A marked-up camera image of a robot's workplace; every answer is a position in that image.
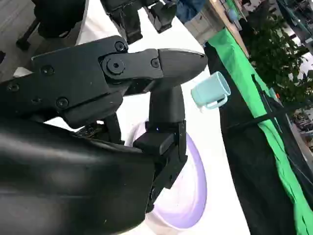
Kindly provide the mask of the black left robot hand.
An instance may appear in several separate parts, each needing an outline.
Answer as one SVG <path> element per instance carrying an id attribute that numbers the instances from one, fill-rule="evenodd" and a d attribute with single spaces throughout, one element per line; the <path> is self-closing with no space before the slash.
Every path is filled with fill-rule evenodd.
<path id="1" fill-rule="evenodd" d="M 140 9 L 145 10 L 157 33 L 162 33 L 172 27 L 178 6 L 174 0 L 102 0 L 101 4 L 128 44 L 143 37 L 138 12 Z"/>

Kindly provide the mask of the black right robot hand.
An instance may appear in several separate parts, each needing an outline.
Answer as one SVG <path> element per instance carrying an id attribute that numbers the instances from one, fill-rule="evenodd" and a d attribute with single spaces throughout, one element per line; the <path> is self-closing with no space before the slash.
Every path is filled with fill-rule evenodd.
<path id="1" fill-rule="evenodd" d="M 187 162 L 181 85 L 203 53 L 129 53 L 111 36 L 38 55 L 0 85 L 0 232 L 111 235 L 139 225 Z"/>

